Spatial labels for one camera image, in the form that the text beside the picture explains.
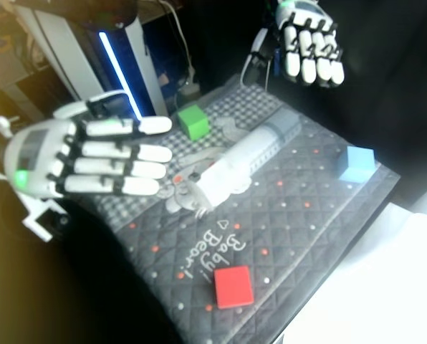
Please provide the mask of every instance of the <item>white robotic hand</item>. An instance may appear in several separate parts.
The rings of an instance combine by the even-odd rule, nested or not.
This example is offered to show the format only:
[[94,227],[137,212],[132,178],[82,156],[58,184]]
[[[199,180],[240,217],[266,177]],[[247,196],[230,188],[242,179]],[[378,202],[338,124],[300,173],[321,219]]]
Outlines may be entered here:
[[285,75],[305,84],[338,86],[344,81],[336,23],[313,0],[286,0],[276,10]]
[[135,139],[169,131],[171,119],[137,120],[123,91],[66,105],[54,116],[19,131],[6,148],[5,173],[17,191],[41,199],[158,192],[172,152]]

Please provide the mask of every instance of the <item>blue cube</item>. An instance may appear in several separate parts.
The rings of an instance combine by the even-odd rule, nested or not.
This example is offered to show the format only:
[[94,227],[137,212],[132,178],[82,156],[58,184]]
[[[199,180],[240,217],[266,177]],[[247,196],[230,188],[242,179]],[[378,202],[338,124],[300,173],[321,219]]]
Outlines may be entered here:
[[365,183],[376,172],[374,151],[367,148],[347,147],[338,161],[341,181]]

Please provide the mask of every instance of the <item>red dot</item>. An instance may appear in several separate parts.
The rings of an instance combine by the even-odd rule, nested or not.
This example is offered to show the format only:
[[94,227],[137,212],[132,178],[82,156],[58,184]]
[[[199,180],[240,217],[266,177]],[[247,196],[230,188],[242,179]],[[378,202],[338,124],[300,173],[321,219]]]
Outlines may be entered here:
[[183,177],[182,177],[182,176],[180,176],[180,175],[177,175],[177,176],[173,177],[173,182],[174,182],[174,184],[178,184],[178,183],[180,183],[182,180],[183,180]]

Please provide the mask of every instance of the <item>toy block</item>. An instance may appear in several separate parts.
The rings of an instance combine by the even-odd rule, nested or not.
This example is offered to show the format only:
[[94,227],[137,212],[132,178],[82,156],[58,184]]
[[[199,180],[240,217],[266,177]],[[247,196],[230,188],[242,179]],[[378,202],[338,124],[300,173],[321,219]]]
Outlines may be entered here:
[[338,161],[339,179],[352,183],[365,183],[376,172],[374,151],[349,146]]
[[178,119],[183,132],[195,141],[209,132],[207,115],[199,106],[193,105],[178,113]]
[[250,305],[254,302],[249,267],[217,269],[214,275],[216,301],[220,310]]

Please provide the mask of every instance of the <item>gray quilted fabric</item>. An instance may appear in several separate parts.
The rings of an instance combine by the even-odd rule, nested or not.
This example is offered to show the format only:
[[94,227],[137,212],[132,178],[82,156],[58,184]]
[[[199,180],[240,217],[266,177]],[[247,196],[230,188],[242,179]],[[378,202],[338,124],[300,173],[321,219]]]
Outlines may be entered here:
[[[206,138],[164,137],[160,144],[175,156],[163,181],[167,189],[184,168],[182,157],[233,145],[235,135],[281,106],[257,86],[236,87],[205,108],[213,124]],[[337,157],[347,143],[299,116],[301,133],[256,173],[250,188],[202,219],[187,209],[169,214],[161,199],[168,195],[95,199],[187,343],[270,343],[398,181],[379,163],[365,184],[339,181]],[[225,118],[242,131],[215,126]],[[213,271],[239,265],[250,268],[255,302],[218,310]]]

